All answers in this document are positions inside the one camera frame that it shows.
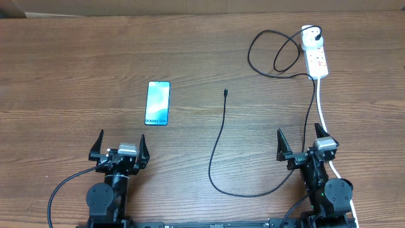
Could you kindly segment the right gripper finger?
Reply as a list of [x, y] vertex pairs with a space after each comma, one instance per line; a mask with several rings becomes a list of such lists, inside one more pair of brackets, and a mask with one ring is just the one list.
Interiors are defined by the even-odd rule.
[[293, 152], [281, 129], [277, 130], [277, 161], [285, 161]]
[[330, 137], [330, 134], [319, 123], [315, 123], [315, 131], [317, 138]]

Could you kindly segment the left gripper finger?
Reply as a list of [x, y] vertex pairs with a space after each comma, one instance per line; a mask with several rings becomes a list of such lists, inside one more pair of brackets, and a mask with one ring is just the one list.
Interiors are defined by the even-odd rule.
[[99, 133], [97, 140], [95, 141], [94, 145], [91, 147], [91, 149], [89, 151], [90, 154], [93, 154], [93, 153], [99, 154], [100, 153], [103, 136], [104, 136], [104, 130], [102, 129]]
[[150, 154], [147, 149], [145, 135], [141, 135], [140, 144], [139, 144], [139, 155], [138, 160], [149, 160]]

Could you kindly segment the blue Galaxy smartphone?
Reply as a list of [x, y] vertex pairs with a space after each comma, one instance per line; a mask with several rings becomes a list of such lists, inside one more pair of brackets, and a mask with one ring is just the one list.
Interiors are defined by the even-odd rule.
[[150, 81], [148, 83], [144, 120], [146, 125], [165, 126], [168, 124], [170, 87], [169, 81]]

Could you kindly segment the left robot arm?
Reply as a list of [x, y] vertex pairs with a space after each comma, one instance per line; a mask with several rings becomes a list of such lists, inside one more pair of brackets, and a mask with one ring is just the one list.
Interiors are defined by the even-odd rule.
[[121, 143], [104, 155], [101, 153], [103, 135], [101, 131], [89, 151], [89, 160], [97, 163], [94, 170], [104, 174], [104, 181], [94, 184], [87, 192], [87, 227], [135, 227], [135, 222], [126, 215], [127, 195], [129, 177], [146, 168], [150, 159], [145, 136], [141, 136], [139, 146]]

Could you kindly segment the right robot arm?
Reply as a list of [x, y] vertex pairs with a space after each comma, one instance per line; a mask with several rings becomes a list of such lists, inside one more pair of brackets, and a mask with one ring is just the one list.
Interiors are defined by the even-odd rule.
[[[313, 145], [301, 153], [293, 153], [283, 132], [277, 130], [277, 161], [286, 161], [288, 170], [300, 171], [307, 193], [271, 227], [356, 227], [356, 219], [347, 216], [351, 212], [353, 184], [347, 179], [329, 178], [325, 169], [325, 164], [335, 159], [339, 143], [319, 123], [315, 130]], [[305, 199], [309, 199], [311, 210], [290, 219], [289, 215]]]

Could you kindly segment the white charger plug adapter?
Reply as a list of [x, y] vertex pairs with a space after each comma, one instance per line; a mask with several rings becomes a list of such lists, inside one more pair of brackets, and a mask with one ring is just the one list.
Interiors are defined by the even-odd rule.
[[307, 28], [301, 32], [301, 47], [304, 51], [318, 49], [324, 43], [321, 30], [317, 27]]

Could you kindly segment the white power strip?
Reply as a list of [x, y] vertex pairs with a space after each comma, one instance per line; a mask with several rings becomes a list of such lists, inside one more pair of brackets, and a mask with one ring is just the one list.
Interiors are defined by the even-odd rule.
[[[301, 30], [315, 27], [314, 25], [304, 25]], [[307, 74], [314, 80], [322, 79], [328, 75], [327, 61], [323, 45], [318, 49], [304, 51]]]

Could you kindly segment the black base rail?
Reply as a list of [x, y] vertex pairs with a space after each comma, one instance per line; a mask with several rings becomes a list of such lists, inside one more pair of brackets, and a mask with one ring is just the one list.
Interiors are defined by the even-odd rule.
[[[280, 228], [282, 227], [282, 218], [271, 218], [266, 221], [238, 221], [238, 222], [191, 222], [191, 223], [172, 223], [164, 224], [163, 222], [130, 222], [129, 224], [83, 224], [76, 227], [135, 227], [135, 228]], [[349, 218], [346, 221], [343, 219], [319, 219], [315, 223], [314, 227], [356, 227], [356, 223], [353, 218]], [[284, 221], [283, 227], [286, 228], [298, 228], [298, 227], [310, 227], [309, 224], [305, 224], [299, 218], [288, 218]]]

